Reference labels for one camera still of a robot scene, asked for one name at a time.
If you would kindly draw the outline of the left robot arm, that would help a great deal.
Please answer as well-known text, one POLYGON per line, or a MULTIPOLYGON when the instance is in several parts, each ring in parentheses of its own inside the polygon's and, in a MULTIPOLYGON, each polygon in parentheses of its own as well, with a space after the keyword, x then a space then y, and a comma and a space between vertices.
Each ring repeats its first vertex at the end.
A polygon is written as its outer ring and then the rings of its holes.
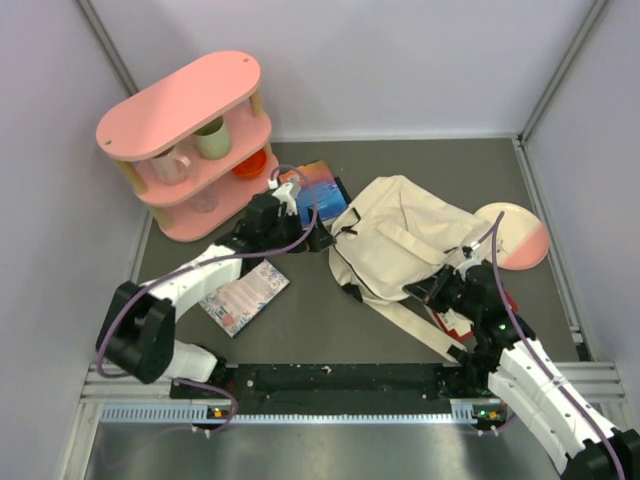
POLYGON ((96 341, 96 365, 117 365, 143 384, 162 377, 192 383, 205 396, 226 387, 223 362, 205 348, 180 342, 177 321, 218 288, 242 278, 263 259, 283 253, 319 252, 333 239, 316 208, 302 225, 294 202, 258 194, 235 227, 201 255, 143 285, 122 283, 114 292, 96 341))

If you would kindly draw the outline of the red cream book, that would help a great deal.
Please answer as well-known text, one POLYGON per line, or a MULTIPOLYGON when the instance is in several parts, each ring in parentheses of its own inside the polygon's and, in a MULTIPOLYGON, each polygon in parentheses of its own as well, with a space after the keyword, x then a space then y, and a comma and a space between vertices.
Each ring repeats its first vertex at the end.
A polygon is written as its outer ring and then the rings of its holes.
POLYGON ((456 340, 468 340, 475 336, 480 342, 497 344, 512 334, 513 327, 507 310, 518 313, 518 305, 506 294, 505 313, 484 320, 469 320, 453 309, 444 305, 438 296, 428 305, 424 305, 436 324, 449 336, 456 340))

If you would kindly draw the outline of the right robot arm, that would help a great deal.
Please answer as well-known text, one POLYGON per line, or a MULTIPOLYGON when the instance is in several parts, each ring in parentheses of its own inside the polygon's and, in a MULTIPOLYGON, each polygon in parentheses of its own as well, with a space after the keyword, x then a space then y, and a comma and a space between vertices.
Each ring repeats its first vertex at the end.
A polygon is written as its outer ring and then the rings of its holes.
POLYGON ((542 445, 563 479, 636 479, 639 434, 621 430, 554 365, 510 303, 499 272, 483 262, 460 273, 445 266, 404 291, 437 313, 472 323, 472 351, 449 350, 457 366, 440 378, 450 397, 500 398, 542 445))

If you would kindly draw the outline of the cream canvas backpack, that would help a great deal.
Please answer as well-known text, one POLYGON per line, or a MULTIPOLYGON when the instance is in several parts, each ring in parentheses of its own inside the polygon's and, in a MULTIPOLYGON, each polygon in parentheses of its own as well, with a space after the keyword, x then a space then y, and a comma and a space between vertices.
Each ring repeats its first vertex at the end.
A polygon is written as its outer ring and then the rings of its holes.
POLYGON ((329 267, 354 297, 449 362, 466 347, 405 308, 403 287, 445 265, 459 266, 461 248, 478 242, 490 222, 451 205, 402 175, 378 177, 331 225, 329 267))

